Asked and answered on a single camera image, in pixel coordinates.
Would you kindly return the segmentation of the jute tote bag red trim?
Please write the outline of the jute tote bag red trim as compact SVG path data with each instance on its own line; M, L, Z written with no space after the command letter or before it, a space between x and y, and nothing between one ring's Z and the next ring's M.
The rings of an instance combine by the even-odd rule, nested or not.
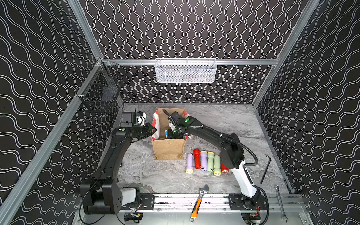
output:
M151 125L157 130L151 136L151 143L156 160L181 160L183 159L187 137L184 139L167 139L165 132L170 129L168 116L163 112L165 109L169 114L177 112L181 117L187 118L185 108L157 108L153 114Z

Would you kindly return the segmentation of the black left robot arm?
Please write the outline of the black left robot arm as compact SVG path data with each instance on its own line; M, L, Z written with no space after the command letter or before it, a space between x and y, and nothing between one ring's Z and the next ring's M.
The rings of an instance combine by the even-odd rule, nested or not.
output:
M80 185L81 206L86 215L115 215L123 208L141 204L140 190L120 188L118 171L130 145L156 132L142 111L124 112L120 126L111 132L111 143L92 177Z

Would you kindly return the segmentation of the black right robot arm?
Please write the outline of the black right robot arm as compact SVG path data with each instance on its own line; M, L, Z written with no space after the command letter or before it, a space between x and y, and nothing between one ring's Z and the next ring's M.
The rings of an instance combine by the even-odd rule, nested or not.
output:
M240 142L235 133L227 134L217 131L192 116L184 118L178 112L170 114L165 109L162 111L175 128L175 137L194 135L220 150L220 163L230 169L235 176L241 189L244 208L251 210L264 205L265 210L269 209L266 192L253 182L247 169L247 167L258 165L258 157L250 148Z

